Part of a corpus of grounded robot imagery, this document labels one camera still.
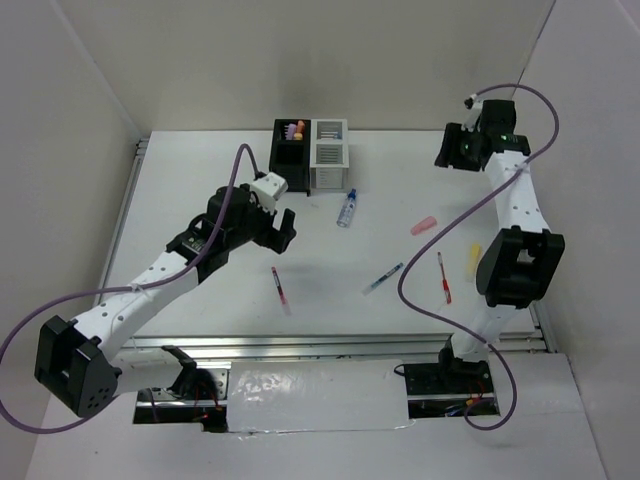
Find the dark red pen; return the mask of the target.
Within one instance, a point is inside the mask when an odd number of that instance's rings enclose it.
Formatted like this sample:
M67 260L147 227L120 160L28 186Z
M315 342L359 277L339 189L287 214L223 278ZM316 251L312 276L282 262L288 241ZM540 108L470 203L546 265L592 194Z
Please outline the dark red pen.
M284 311L286 316L290 316L291 315L291 309L290 309L290 306L289 306L289 302L288 302L287 297L285 295L282 283L280 281L280 277L279 277L278 271L277 271L275 266L271 267L271 272L272 272L272 276L273 276L273 279L274 279L274 282L275 282L276 290L277 290L278 295L279 295L279 300L280 300L282 309L283 309L283 311Z

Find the clear spray bottle blue cap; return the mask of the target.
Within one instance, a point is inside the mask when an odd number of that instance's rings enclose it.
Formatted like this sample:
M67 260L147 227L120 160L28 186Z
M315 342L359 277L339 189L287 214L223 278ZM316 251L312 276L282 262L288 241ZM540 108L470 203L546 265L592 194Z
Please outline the clear spray bottle blue cap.
M355 189L351 189L344 200L336 221L336 224L339 227L348 228L350 226L356 208L356 200L357 191Z

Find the pink purple highlighter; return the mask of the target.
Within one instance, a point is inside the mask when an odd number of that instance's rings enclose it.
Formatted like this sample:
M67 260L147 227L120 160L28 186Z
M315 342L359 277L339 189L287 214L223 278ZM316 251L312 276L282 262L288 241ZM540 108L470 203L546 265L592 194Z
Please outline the pink purple highlighter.
M290 123L286 126L285 129L285 139L293 140L297 131L297 125L295 123Z

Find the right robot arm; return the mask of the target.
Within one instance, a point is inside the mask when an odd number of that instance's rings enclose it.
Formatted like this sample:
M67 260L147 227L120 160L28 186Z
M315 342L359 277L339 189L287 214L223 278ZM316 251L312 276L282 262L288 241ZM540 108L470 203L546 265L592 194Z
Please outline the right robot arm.
M448 392L487 374L487 345L544 297L565 250L563 236L551 231L540 211L529 142L515 132L514 102L469 98L465 105L469 119L447 125L435 164L488 176L497 193L498 232L475 269L479 310L439 353L436 379Z

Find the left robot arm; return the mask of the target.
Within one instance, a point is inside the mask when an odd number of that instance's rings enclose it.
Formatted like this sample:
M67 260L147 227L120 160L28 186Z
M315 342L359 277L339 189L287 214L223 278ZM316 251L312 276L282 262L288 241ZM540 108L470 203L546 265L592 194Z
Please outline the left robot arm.
M221 187L205 213L195 217L141 275L73 320L49 319L40 330L35 377L76 416L89 418L112 398L163 388L184 399L202 375L176 346L138 352L123 346L146 323L223 267L230 253L253 242L278 254L295 238L295 214L287 209L274 227L276 202L287 182L269 173L250 184Z

